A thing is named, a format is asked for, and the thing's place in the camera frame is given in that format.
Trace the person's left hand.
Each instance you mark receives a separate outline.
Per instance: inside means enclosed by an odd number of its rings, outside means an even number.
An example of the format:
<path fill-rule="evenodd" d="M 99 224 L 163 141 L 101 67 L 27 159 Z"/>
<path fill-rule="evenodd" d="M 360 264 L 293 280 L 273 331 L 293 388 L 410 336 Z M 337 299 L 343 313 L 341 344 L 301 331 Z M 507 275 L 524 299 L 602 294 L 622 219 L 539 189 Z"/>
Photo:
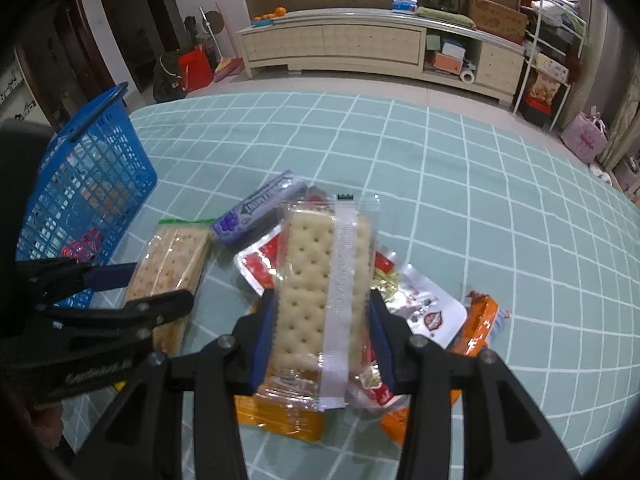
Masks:
<path fill-rule="evenodd" d="M 34 406 L 28 411 L 28 422 L 45 448 L 54 450 L 63 437 L 63 404 L 54 402 Z"/>

